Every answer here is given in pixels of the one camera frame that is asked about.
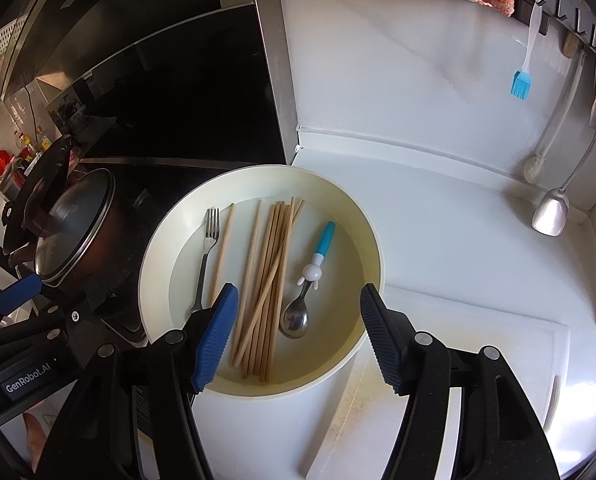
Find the left hand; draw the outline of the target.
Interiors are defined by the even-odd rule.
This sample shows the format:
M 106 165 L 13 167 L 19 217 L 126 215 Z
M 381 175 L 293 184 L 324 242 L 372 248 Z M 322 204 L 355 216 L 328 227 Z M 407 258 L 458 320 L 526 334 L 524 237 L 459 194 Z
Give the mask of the left hand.
M 30 453 L 29 464 L 32 471 L 36 472 L 48 436 L 44 432 L 39 419 L 32 413 L 25 412 L 22 417 L 27 430 L 27 445 Z

